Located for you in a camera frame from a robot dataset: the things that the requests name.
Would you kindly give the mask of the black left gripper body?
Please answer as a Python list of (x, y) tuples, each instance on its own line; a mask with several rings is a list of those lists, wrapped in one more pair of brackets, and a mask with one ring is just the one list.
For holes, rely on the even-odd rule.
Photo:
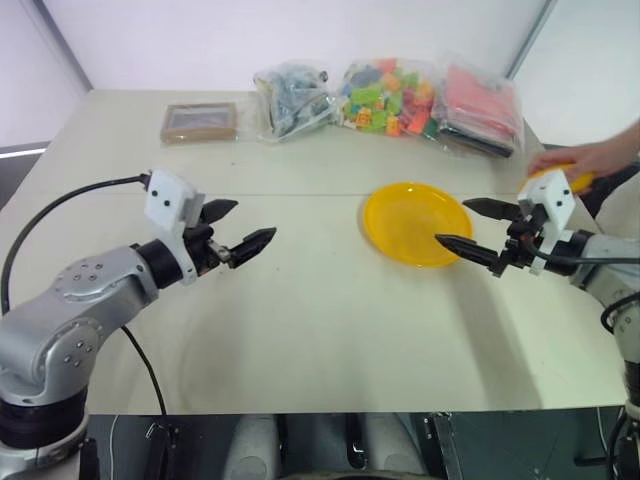
[(236, 268), (231, 250), (218, 245), (213, 240), (213, 235), (214, 229), (202, 223), (186, 228), (183, 233), (183, 242), (197, 276), (203, 276), (220, 264), (226, 264), (230, 269)]

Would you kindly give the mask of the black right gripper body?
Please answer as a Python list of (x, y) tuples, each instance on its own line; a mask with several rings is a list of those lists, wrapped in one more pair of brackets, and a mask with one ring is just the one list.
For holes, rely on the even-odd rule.
[(507, 240), (498, 257), (498, 270), (504, 271), (508, 266), (520, 269), (531, 265), (534, 255), (533, 247), (538, 247), (537, 237), (543, 230), (548, 216), (541, 204), (536, 204), (530, 213), (523, 213), (516, 205), (505, 207), (502, 219), (509, 220)]

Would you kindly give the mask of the person's bare hand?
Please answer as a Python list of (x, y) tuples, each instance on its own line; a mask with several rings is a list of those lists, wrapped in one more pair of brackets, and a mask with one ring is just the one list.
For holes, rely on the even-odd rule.
[(568, 179), (586, 174), (605, 177), (625, 169), (639, 153), (639, 141), (635, 138), (624, 140), (622, 137), (581, 146), (552, 149), (537, 155), (529, 164), (527, 173), (533, 175), (539, 171), (557, 166), (569, 165), (566, 171)]

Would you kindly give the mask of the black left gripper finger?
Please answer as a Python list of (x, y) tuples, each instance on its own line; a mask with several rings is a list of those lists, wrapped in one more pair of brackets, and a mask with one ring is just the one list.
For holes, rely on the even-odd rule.
[(200, 222), (213, 224), (224, 218), (238, 202), (231, 199), (215, 199), (203, 204), (200, 212)]
[(227, 265), (237, 269), (259, 255), (272, 241), (276, 227), (262, 228), (244, 237), (242, 242), (229, 250)]

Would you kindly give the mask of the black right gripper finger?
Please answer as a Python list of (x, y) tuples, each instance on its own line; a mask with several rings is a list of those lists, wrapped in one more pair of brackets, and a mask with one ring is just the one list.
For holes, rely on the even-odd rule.
[(499, 265), (499, 255), (496, 251), (458, 235), (436, 234), (435, 239), (458, 257), (486, 267), (494, 276), (502, 275), (504, 269)]
[(515, 221), (521, 214), (518, 205), (492, 198), (467, 199), (462, 204), (481, 216), (495, 220)]

